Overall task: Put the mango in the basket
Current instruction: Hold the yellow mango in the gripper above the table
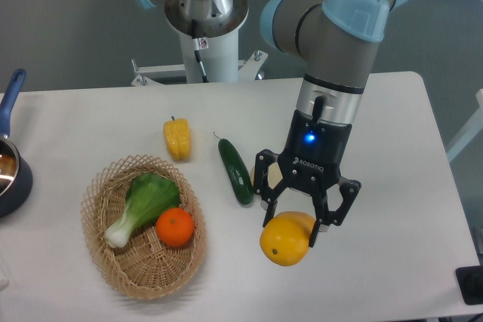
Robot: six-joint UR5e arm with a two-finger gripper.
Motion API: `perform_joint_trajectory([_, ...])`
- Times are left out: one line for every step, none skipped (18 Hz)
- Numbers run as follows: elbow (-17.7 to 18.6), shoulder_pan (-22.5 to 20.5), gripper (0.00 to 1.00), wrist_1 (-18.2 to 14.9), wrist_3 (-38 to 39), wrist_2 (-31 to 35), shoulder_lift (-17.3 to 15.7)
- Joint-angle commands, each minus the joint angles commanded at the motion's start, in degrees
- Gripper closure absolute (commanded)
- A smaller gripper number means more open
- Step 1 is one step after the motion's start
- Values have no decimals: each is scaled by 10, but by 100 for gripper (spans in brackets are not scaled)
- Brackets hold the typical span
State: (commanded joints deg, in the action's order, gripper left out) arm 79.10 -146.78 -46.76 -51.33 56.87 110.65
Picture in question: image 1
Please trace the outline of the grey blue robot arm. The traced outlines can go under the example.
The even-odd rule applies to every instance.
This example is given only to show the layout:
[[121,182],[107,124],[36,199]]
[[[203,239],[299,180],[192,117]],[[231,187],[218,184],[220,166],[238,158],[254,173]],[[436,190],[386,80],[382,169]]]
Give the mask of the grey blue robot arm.
[[[180,37],[190,83],[237,81],[238,30],[247,0],[139,0],[163,7]],[[271,220],[286,189],[312,199],[310,241],[339,225],[361,185],[340,163],[362,94],[383,40],[389,12],[408,0],[270,0],[260,17],[264,41],[306,62],[282,152],[257,154],[254,191]]]

